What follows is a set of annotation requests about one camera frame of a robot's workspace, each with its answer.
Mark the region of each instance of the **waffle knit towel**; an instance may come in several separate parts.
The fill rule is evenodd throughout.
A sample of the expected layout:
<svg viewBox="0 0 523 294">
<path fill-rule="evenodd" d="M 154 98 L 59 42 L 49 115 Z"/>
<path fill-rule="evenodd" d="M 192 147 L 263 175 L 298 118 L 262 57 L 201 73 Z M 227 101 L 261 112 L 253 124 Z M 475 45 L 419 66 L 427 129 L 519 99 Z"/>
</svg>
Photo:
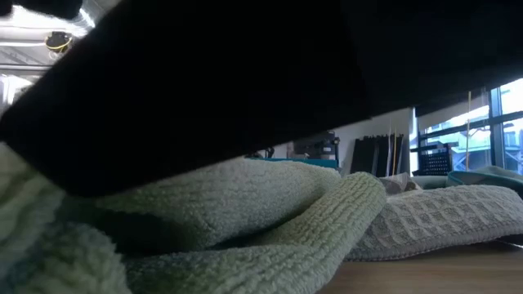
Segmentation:
<svg viewBox="0 0 523 294">
<path fill-rule="evenodd" d="M 395 260 L 511 234 L 523 234 L 523 201 L 511 189 L 470 185 L 411 191 L 387 198 L 347 259 Z"/>
</svg>

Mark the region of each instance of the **teal cloth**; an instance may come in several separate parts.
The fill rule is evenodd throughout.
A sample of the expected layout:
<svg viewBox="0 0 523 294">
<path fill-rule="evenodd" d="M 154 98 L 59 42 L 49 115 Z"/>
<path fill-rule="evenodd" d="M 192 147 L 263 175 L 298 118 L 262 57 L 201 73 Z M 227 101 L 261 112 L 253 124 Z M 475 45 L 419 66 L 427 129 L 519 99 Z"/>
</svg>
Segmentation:
<svg viewBox="0 0 523 294">
<path fill-rule="evenodd" d="M 259 160 L 266 160 L 266 161 L 294 161 L 299 163 L 307 163 L 311 165 L 316 165 L 318 167 L 329 167 L 329 168 L 337 168 L 337 161 L 331 160 L 331 159 L 298 159 L 298 158 L 251 158 L 251 159 L 259 159 Z"/>
<path fill-rule="evenodd" d="M 452 171 L 446 186 L 496 185 L 515 190 L 523 198 L 523 176 L 501 167 L 482 167 L 475 171 Z"/>
</svg>

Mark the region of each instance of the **dark cloth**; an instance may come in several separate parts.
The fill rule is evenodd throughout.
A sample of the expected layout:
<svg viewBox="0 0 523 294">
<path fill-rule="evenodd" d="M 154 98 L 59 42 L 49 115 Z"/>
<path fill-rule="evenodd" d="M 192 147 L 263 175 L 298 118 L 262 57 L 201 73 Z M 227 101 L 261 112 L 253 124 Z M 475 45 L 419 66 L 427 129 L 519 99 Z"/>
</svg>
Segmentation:
<svg viewBox="0 0 523 294">
<path fill-rule="evenodd" d="M 82 0 L 15 0 L 14 4 L 21 5 L 32 11 L 45 13 L 65 19 L 73 19 L 78 15 Z M 11 13 L 12 0 L 0 1 L 0 16 Z"/>
<path fill-rule="evenodd" d="M 0 136 L 70 193 L 113 193 L 510 82 L 521 5 L 124 0 Z"/>
</svg>

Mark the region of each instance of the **white wall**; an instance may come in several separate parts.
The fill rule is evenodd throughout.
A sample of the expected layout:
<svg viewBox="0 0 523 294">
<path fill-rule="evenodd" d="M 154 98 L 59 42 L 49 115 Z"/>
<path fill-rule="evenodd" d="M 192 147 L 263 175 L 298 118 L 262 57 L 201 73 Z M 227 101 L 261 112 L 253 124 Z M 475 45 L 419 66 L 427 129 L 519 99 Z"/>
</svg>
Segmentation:
<svg viewBox="0 0 523 294">
<path fill-rule="evenodd" d="M 273 158 L 287 158 L 287 144 L 275 146 Z"/>
<path fill-rule="evenodd" d="M 370 120 L 353 123 L 344 127 L 339 127 L 333 131 L 340 138 L 339 157 L 342 175 L 348 174 L 351 170 L 352 154 L 356 139 L 362 139 L 364 136 L 387 135 L 389 126 L 392 132 L 396 128 L 398 134 L 404 135 L 404 152 L 409 152 L 409 122 L 412 121 L 412 109 L 401 109 L 388 114 L 383 114 Z M 404 156 L 401 163 L 409 166 L 409 156 Z"/>
</svg>

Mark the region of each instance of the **wooden surface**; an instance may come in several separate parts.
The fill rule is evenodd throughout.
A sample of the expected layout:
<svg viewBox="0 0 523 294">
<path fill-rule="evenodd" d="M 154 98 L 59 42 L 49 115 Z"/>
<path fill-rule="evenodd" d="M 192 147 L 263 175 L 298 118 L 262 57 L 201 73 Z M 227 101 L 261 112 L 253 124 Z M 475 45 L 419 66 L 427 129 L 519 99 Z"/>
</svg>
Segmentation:
<svg viewBox="0 0 523 294">
<path fill-rule="evenodd" d="M 494 242 L 402 261 L 345 262 L 319 293 L 523 293 L 523 248 Z"/>
</svg>

